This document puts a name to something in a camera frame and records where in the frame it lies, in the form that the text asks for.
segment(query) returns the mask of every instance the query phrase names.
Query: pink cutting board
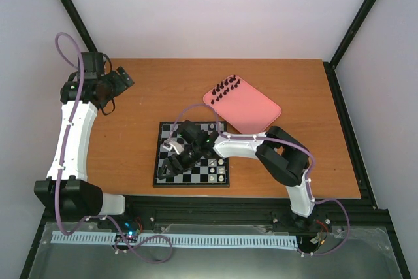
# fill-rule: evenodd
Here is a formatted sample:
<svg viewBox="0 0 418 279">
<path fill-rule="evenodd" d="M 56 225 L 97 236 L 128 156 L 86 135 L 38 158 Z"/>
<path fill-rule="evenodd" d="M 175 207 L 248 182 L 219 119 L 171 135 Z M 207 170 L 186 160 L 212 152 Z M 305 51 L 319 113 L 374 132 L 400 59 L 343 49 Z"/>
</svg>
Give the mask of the pink cutting board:
<svg viewBox="0 0 418 279">
<path fill-rule="evenodd" d="M 237 75 L 219 82 L 203 96 L 241 134 L 263 132 L 281 114 L 281 108 Z"/>
</svg>

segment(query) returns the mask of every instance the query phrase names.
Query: wooden tabletop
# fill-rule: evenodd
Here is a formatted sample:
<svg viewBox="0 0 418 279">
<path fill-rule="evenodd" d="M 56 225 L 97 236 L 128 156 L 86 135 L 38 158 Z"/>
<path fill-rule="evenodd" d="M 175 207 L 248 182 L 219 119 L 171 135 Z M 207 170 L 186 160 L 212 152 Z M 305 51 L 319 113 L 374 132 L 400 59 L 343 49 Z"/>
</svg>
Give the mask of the wooden tabletop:
<svg viewBox="0 0 418 279">
<path fill-rule="evenodd" d="M 116 110 L 97 115 L 88 152 L 89 182 L 108 193 L 131 195 L 287 197 L 255 159 L 230 158 L 230 186 L 154 188 L 159 122 L 174 121 L 187 106 L 230 74 L 237 74 L 281 106 L 273 123 L 317 158 L 311 174 L 316 197 L 359 198 L 357 181 L 321 60 L 114 59 L 135 85 L 116 98 Z M 207 108 L 185 117 L 211 121 Z"/>
</svg>

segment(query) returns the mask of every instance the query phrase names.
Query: white slotted strip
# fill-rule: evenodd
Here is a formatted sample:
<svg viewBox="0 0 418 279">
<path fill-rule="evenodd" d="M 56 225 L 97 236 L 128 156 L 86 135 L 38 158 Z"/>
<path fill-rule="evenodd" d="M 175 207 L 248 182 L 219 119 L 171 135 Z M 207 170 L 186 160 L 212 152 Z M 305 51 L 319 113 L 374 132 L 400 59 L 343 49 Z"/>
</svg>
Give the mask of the white slotted strip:
<svg viewBox="0 0 418 279">
<path fill-rule="evenodd" d="M 115 243 L 118 233 L 106 232 L 75 232 L 65 236 L 59 231 L 52 232 L 51 243 L 53 244 L 105 244 Z M 152 236 L 141 234 L 137 243 Z M 165 235 L 173 244 L 174 248 L 275 248 L 282 250 L 295 250 L 297 247 L 296 237 L 286 235 Z M 153 238 L 144 243 L 144 246 L 168 247 L 161 238 Z"/>
</svg>

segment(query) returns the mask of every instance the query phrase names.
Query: white wall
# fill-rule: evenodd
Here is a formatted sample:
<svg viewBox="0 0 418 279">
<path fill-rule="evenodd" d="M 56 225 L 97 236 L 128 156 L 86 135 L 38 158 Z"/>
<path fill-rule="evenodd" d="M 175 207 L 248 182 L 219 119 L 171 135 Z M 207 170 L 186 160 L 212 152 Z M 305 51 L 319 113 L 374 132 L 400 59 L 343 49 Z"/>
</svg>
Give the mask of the white wall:
<svg viewBox="0 0 418 279">
<path fill-rule="evenodd" d="M 74 0 L 114 57 L 330 60 L 362 0 Z"/>
<path fill-rule="evenodd" d="M 418 0 L 377 0 L 337 67 L 379 207 L 418 278 Z"/>
<path fill-rule="evenodd" d="M 1 278 L 15 279 L 43 211 L 33 184 L 52 162 L 59 90 L 71 71 L 55 51 L 54 36 L 76 31 L 59 0 L 0 3 L 0 269 Z"/>
</svg>

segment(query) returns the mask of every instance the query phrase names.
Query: transparent plastic sheet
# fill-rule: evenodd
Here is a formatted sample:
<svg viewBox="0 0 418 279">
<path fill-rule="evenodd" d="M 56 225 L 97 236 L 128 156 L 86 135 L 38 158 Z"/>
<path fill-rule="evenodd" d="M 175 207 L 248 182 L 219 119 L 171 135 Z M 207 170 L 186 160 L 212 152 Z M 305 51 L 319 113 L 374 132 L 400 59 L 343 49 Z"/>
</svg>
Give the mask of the transparent plastic sheet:
<svg viewBox="0 0 418 279">
<path fill-rule="evenodd" d="M 66 223 L 70 229 L 73 223 Z M 341 242 L 346 232 L 333 228 L 321 248 L 329 250 Z M 111 246 L 51 244 L 52 231 L 57 225 L 45 227 L 40 246 L 32 266 L 30 279 L 69 278 L 379 278 L 401 279 L 399 267 L 388 255 L 389 243 L 384 229 L 353 228 L 346 245 L 335 254 L 324 257 L 304 257 L 291 250 L 273 249 L 198 249 L 176 248 L 172 259 L 164 264 L 142 262 L 133 254 L 114 254 Z M 81 231 L 110 232 L 97 229 L 95 222 L 84 223 Z M 161 234 L 222 234 L 272 235 L 271 228 L 241 225 L 170 225 Z M 161 259 L 166 248 L 140 248 L 139 252 Z"/>
<path fill-rule="evenodd" d="M 347 231 L 343 227 L 333 227 L 331 235 L 336 239 L 343 239 L 346 237 Z M 396 261 L 386 228 L 351 227 L 349 240 L 361 240 L 373 249 Z"/>
</svg>

